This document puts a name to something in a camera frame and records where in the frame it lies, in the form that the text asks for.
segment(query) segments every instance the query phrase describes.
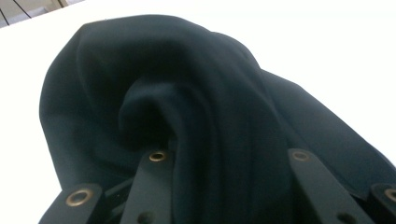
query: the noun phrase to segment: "draped cloth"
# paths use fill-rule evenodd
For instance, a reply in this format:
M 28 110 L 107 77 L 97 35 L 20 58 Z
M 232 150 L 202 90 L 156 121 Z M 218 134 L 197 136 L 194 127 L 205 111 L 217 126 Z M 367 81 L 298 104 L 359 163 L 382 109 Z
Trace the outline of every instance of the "draped cloth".
M 83 25 L 49 68 L 40 119 L 63 189 L 109 189 L 147 150 L 175 151 L 175 223 L 292 223 L 291 147 L 362 199 L 396 182 L 394 166 L 301 87 L 175 17 Z

